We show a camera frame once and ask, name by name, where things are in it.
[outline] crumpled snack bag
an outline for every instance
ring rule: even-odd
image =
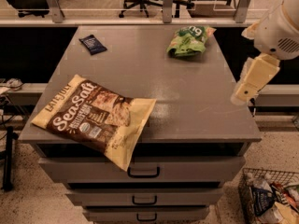
[[[210,26],[187,26],[175,32],[167,48],[173,57],[193,56],[206,50],[205,43],[211,37],[215,28]]]
[[[123,97],[75,75],[31,122],[102,152],[127,171],[155,102]]]

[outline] speckled floor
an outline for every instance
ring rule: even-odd
[[[257,115],[255,120],[263,140],[253,143],[245,158],[244,167],[299,172],[299,132],[292,121],[293,115]],[[13,121],[20,132],[20,121]],[[74,206],[66,197],[66,189],[53,183],[38,165],[38,156],[27,144],[13,148],[13,190],[0,192],[0,223],[4,224],[87,224],[81,207]],[[2,177],[3,163],[0,162]],[[192,224],[245,223],[238,194],[241,172],[224,185],[224,195],[217,205],[210,206],[205,220]]]

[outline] drawer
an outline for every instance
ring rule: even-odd
[[[225,182],[245,164],[244,157],[140,157],[127,172],[104,158],[41,158],[40,166],[61,183]]]
[[[211,205],[222,189],[75,189],[66,196],[77,206]]]
[[[89,221],[154,222],[160,220],[200,220],[209,212],[206,206],[151,208],[89,208],[83,215]]]

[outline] cabinet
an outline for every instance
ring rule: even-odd
[[[165,50],[178,25],[80,26],[20,139],[90,221],[198,220],[245,164],[259,130],[230,102],[235,83],[215,38],[206,51],[175,59]],[[107,51],[91,56],[78,39],[94,34]],[[79,74],[127,97],[156,98],[128,172],[104,155],[30,123]]]

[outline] drawer handle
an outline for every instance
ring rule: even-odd
[[[132,203],[134,205],[155,205],[157,203],[157,196],[154,197],[154,200],[151,203],[138,203],[135,201],[135,196],[132,197]]]
[[[128,176],[130,176],[131,178],[155,178],[157,176],[159,176],[160,174],[160,167],[157,167],[157,172],[154,175],[132,175],[131,173],[131,168],[128,168]]]
[[[157,220],[157,214],[152,219],[140,219],[139,214],[136,214],[137,221],[155,221]]]

